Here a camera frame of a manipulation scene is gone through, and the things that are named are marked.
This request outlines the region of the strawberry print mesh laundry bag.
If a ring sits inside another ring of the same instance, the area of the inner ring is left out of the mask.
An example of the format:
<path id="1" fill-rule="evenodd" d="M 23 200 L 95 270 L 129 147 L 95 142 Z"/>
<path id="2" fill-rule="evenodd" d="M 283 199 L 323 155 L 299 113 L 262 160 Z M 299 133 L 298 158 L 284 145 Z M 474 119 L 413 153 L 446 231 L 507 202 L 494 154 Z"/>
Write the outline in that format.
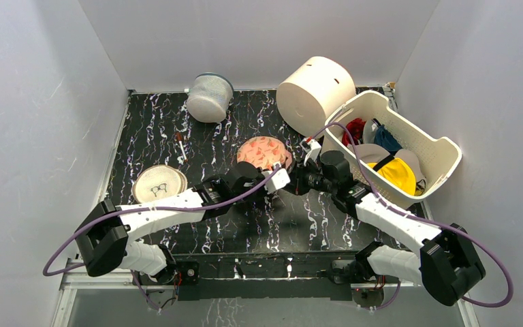
<path id="1" fill-rule="evenodd" d="M 272 169 L 276 162 L 288 168 L 293 163 L 292 154 L 284 143 L 270 136 L 248 139 L 237 152 L 237 162 L 245 161 L 262 170 Z"/>

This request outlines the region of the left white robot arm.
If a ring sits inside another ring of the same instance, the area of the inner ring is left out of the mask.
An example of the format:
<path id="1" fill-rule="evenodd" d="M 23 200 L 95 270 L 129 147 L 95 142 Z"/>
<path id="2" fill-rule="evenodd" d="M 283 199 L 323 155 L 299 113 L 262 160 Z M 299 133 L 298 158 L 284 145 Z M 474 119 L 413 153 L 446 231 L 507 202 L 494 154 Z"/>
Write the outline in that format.
<path id="1" fill-rule="evenodd" d="M 273 176 L 242 162 L 161 200 L 134 205 L 99 202 L 76 230 L 75 241 L 88 276 L 100 277 L 122 268 L 169 283 L 176 275 L 172 257 L 159 245 L 141 243 L 141 238 L 224 215 L 235 203 L 265 198 L 274 192 Z"/>

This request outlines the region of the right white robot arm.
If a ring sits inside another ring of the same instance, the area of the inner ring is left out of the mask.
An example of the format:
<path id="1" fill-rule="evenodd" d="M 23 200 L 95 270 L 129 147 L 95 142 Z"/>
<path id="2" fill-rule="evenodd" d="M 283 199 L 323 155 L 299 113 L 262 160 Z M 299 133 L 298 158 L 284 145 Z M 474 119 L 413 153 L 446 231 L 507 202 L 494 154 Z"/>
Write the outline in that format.
<path id="1" fill-rule="evenodd" d="M 304 195 L 310 190 L 326 192 L 336 207 L 373 225 L 402 243 L 397 250 L 373 242 L 355 255 L 349 272 L 373 282 L 390 275 L 423 286 L 442 305 L 452 306 L 486 275 L 471 241 L 460 235 L 463 228 L 451 224 L 438 228 L 426 219 L 415 221 L 385 206 L 368 185 L 355 179 L 340 151 L 327 151 L 319 161 L 299 159 L 287 170 L 285 190 Z"/>

